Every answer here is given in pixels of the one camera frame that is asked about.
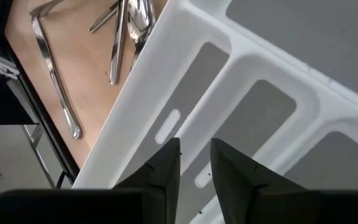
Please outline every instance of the white plastic tray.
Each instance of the white plastic tray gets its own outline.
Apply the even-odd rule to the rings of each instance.
[[[358,94],[228,19],[230,2],[167,3],[73,188],[109,189],[118,182],[207,42],[229,58],[175,135],[181,141],[182,174],[258,80],[296,102],[295,112],[254,154],[259,163],[283,175],[331,132],[358,143]],[[172,128],[169,122],[178,114],[172,118],[162,132]],[[164,136],[159,132],[157,143]],[[210,170],[209,165],[201,169],[194,184],[203,188],[211,181]],[[202,211],[191,223],[223,222],[216,197]]]

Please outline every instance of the rectangular cutout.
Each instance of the rectangular cutout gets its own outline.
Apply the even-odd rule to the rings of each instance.
[[[329,133],[284,177],[307,189],[358,190],[358,143]]]
[[[168,140],[174,137],[187,116],[204,95],[204,92],[226,64],[228,58],[229,55],[227,53],[211,43],[206,43],[202,46],[193,63],[167,101],[167,104],[149,129],[119,181],[130,176],[160,149],[161,145],[155,141],[155,135],[171,111],[177,109],[180,111],[180,118],[165,139]]]
[[[358,1],[232,0],[226,14],[358,93]]]
[[[252,157],[295,110],[296,103],[292,98],[265,80],[257,81],[214,138],[222,139]],[[209,148],[207,143],[181,176],[177,223],[191,221],[216,194],[212,181],[202,189],[195,184],[197,175],[209,162]]]

